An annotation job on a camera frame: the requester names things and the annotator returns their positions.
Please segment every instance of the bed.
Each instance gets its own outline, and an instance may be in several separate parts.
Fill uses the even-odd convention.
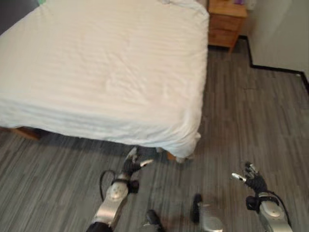
[[[0,126],[189,156],[208,20],[194,0],[47,0],[0,36]]]

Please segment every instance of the bed leg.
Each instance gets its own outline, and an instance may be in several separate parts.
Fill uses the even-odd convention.
[[[167,151],[168,160],[176,160],[176,157]]]
[[[160,148],[160,147],[156,147],[156,148],[155,148],[155,151],[156,151],[157,153],[162,153],[162,152],[163,152],[163,149]]]
[[[35,141],[38,141],[41,138],[39,134],[35,133],[31,129],[27,129],[27,128],[24,128],[24,127],[11,128],[10,131],[14,132],[16,134],[19,134],[19,135],[21,135],[21,136],[23,136],[27,139],[31,139],[31,140],[35,140]]]

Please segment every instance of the black cable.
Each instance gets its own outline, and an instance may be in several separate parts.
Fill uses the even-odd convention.
[[[279,201],[281,202],[281,204],[282,204],[282,206],[283,206],[283,209],[284,209],[284,211],[285,211],[286,218],[287,218],[287,220],[288,220],[288,224],[289,224],[289,226],[292,228],[292,224],[291,224],[289,212],[287,211],[287,209],[286,209],[286,207],[285,207],[285,205],[284,205],[284,203],[283,203],[283,200],[282,200],[276,193],[274,193],[274,192],[272,192],[272,191],[267,190],[267,191],[265,191],[265,192],[270,193],[270,194],[274,195],[275,197],[277,197],[277,198],[279,199]]]
[[[108,172],[110,172],[110,173],[113,174],[113,179],[115,179],[115,177],[116,177],[116,173],[115,173],[115,171],[113,171],[113,170],[105,170],[104,172],[102,172],[102,174],[101,174],[101,176],[100,176],[100,181],[99,181],[100,196],[101,196],[102,201],[104,201],[104,195],[103,195],[103,190],[102,190],[102,181],[103,181],[104,175],[105,175],[106,173],[108,173]]]

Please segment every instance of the wooden nightstand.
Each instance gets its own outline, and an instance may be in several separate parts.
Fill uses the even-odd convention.
[[[209,45],[229,47],[231,53],[248,16],[245,5],[234,4],[234,0],[209,0],[208,12]]]

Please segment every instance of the black baseboard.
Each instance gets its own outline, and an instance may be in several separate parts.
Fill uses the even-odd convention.
[[[254,69],[265,69],[265,70],[279,71],[279,72],[284,72],[284,73],[298,74],[298,75],[301,76],[301,79],[302,79],[302,81],[303,81],[303,83],[305,85],[305,88],[307,90],[307,93],[309,95],[309,82],[308,82],[308,79],[306,78],[306,75],[305,75],[304,72],[296,71],[296,70],[291,70],[291,69],[274,68],[274,67],[268,67],[268,66],[262,66],[262,65],[255,65],[255,64],[253,64],[248,36],[240,35],[239,38],[247,41],[247,47],[248,47],[248,51],[249,51],[249,60],[250,60],[250,67],[251,68],[254,68]]]

